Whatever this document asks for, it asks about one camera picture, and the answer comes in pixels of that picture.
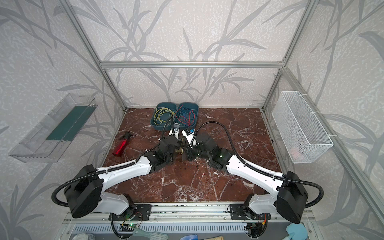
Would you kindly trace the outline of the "teal bin with red cables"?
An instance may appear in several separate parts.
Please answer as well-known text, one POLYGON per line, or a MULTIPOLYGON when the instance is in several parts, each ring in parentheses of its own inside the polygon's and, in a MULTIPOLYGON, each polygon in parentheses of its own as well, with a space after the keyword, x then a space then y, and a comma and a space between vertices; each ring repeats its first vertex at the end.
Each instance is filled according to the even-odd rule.
POLYGON ((195 103, 184 102, 176 110, 175 123, 180 124, 180 130, 195 127, 198 120, 199 106, 195 103))

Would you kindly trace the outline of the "teal bin with yellow cables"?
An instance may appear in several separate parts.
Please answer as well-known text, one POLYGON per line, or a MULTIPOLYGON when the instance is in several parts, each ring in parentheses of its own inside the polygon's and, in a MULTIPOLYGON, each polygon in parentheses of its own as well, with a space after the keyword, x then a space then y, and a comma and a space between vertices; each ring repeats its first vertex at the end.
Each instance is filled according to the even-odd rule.
POLYGON ((162 131, 169 118, 173 118, 173 120, 176 118, 177 107, 178 105, 172 102, 159 103, 151 118, 151 126, 157 131, 162 131))

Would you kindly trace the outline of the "dark grey foam spool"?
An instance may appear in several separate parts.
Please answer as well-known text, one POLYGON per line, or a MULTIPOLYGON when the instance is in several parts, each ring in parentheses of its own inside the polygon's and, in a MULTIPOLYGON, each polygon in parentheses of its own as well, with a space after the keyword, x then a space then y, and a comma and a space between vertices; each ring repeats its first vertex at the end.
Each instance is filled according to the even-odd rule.
POLYGON ((179 155, 182 155, 184 153, 184 148, 181 146, 179 149, 176 150, 176 153, 179 155))

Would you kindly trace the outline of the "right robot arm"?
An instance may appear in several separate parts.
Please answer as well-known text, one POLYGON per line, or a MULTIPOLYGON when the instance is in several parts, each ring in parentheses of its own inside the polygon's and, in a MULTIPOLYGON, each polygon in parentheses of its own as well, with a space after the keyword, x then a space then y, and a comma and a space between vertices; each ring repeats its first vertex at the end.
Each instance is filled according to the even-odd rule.
POLYGON ((324 189, 313 182, 302 181, 294 172, 279 173, 263 168, 242 158, 227 128, 231 149, 220 148, 207 133, 193 127, 182 130, 188 146, 184 149, 187 160, 196 158, 207 160, 208 164, 220 171, 241 177, 260 188, 264 195, 250 195, 243 208, 248 218, 262 214, 279 214, 285 220, 299 224, 306 208, 319 203, 324 197, 324 189))

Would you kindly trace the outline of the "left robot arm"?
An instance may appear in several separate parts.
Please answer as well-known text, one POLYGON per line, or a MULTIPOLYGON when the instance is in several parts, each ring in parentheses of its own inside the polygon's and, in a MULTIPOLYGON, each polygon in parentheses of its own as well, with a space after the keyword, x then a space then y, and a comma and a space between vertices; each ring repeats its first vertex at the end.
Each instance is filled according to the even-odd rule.
POLYGON ((176 136, 166 136, 149 152, 135 160, 105 168, 83 167, 76 177, 57 187, 51 196, 59 206, 68 207, 74 219, 90 213, 121 215, 135 211, 131 198, 108 193, 107 189, 127 180, 157 172, 173 162, 182 141, 176 136))

